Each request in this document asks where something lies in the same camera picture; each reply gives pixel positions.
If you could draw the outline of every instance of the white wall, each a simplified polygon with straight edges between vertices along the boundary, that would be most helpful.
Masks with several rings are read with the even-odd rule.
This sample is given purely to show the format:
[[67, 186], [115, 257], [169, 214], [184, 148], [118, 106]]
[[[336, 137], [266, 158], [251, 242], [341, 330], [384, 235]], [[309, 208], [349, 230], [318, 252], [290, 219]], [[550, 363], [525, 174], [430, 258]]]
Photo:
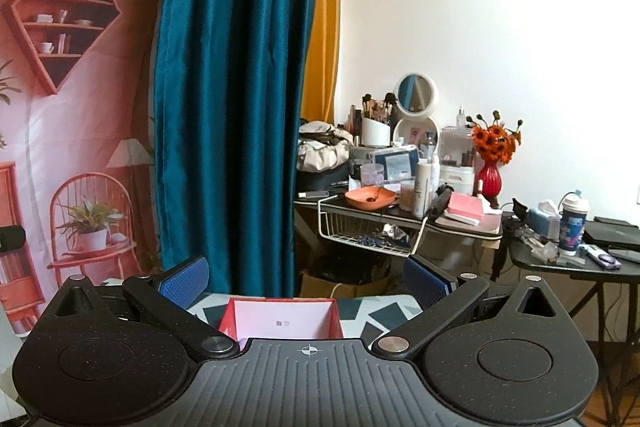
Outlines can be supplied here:
[[[340, 38], [337, 121], [365, 92], [383, 97], [420, 72], [440, 89], [440, 125], [460, 104], [525, 121], [523, 145], [501, 169], [501, 201], [558, 201], [580, 188], [592, 216], [640, 225], [640, 0], [342, 0]], [[590, 287], [546, 279], [568, 308]], [[607, 302], [617, 294], [608, 289]], [[577, 317], [589, 339], [595, 311], [592, 302]], [[626, 298], [610, 328], [616, 315], [622, 335]]]

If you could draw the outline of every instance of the mirror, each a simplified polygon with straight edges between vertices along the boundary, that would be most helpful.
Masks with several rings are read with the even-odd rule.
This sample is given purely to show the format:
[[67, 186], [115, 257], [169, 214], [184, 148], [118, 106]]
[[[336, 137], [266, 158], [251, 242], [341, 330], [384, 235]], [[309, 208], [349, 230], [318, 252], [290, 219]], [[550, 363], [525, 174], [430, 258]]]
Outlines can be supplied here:
[[406, 74], [396, 87], [398, 108], [407, 116], [428, 116], [438, 101], [432, 80], [418, 73]]

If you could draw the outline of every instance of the diamond-shaped shelf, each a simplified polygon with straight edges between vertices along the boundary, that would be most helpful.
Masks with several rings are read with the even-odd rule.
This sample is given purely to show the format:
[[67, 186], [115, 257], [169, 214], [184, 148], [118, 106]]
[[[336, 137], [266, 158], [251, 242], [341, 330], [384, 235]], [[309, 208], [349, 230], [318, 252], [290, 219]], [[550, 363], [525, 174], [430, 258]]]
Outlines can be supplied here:
[[[66, 15], [60, 19], [62, 10]], [[9, 0], [2, 12], [49, 94], [58, 93], [82, 56], [120, 16], [114, 0]], [[54, 22], [39, 22], [38, 16], [52, 16]], [[48, 53], [41, 48], [46, 42], [53, 44]]]

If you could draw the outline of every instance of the vase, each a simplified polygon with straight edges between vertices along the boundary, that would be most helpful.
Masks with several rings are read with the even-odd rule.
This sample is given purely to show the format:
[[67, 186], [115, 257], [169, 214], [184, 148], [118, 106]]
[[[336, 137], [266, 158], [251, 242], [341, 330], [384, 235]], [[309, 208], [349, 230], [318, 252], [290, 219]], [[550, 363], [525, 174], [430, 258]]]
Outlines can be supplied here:
[[495, 198], [502, 190], [502, 178], [496, 162], [484, 162], [484, 166], [478, 172], [478, 180], [482, 180], [482, 195], [487, 198]]

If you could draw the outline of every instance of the chair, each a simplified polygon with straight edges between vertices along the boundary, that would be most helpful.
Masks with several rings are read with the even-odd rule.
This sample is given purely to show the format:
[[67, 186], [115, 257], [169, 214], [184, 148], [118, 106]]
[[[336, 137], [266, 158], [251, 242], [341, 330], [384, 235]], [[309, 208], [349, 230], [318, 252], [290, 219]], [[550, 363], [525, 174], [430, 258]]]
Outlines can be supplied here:
[[[83, 197], [95, 203], [107, 203], [116, 208], [120, 214], [124, 214], [123, 219], [109, 227], [108, 235], [113, 237], [113, 234], [121, 233], [125, 239], [119, 243], [107, 245], [104, 250], [85, 252], [78, 247], [75, 233], [70, 230], [63, 232], [57, 229], [56, 227], [69, 221], [68, 208], [82, 204]], [[47, 268], [55, 270], [58, 288], [63, 283], [63, 269], [79, 267], [80, 273], [86, 275], [86, 265], [110, 260], [115, 261], [120, 278], [124, 279], [122, 257], [128, 253], [133, 259], [134, 267], [140, 272], [140, 264], [135, 253], [136, 244], [133, 241], [131, 218], [131, 199], [126, 188], [117, 179], [100, 172], [88, 172], [66, 181], [53, 195], [49, 207], [53, 262]]]

